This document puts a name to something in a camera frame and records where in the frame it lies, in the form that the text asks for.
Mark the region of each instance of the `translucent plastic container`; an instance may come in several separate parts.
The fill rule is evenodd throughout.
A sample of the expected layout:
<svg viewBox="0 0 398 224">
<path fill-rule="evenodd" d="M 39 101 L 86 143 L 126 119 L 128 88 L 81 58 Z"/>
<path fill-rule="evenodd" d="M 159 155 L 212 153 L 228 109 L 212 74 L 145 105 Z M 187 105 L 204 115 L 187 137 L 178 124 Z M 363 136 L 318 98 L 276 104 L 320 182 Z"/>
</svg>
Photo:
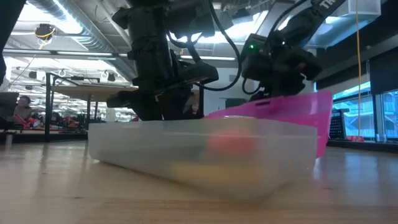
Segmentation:
<svg viewBox="0 0 398 224">
<path fill-rule="evenodd" d="M 252 118 L 91 124 L 90 156 L 234 198 L 308 176 L 317 130 Z"/>
<path fill-rule="evenodd" d="M 325 154 L 329 137 L 332 94 L 319 91 L 306 95 L 278 97 L 246 103 L 241 106 L 216 111 L 206 118 L 249 116 L 316 127 L 318 130 L 317 158 Z"/>
</svg>

